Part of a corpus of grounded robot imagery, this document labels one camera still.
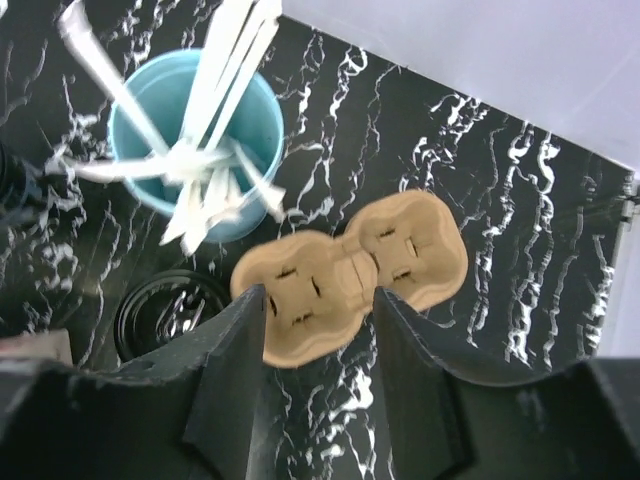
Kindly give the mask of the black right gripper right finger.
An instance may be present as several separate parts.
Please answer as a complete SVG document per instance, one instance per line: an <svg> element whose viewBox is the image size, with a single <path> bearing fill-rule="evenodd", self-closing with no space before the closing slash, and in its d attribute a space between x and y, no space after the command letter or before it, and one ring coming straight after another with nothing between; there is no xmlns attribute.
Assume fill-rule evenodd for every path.
<svg viewBox="0 0 640 480"><path fill-rule="evenodd" d="M378 288L373 320L400 479L635 479L639 362L538 374L456 340Z"/></svg>

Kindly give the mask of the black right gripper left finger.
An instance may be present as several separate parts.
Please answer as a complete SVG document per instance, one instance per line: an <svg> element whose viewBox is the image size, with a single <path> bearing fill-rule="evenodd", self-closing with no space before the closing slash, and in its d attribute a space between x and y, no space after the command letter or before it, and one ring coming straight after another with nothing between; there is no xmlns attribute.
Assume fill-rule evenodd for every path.
<svg viewBox="0 0 640 480"><path fill-rule="evenodd" d="M5 479L242 479L263 381L266 292L111 372L1 362Z"/></svg>

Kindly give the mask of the printed paper takeout bag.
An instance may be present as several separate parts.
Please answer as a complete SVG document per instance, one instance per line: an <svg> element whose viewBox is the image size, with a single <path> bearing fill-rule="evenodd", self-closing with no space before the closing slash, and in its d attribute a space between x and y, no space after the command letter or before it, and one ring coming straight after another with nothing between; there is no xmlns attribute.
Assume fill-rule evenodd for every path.
<svg viewBox="0 0 640 480"><path fill-rule="evenodd" d="M72 352L69 333L66 329L39 333L23 333L2 338L1 358L40 358L58 361L72 366Z"/></svg>

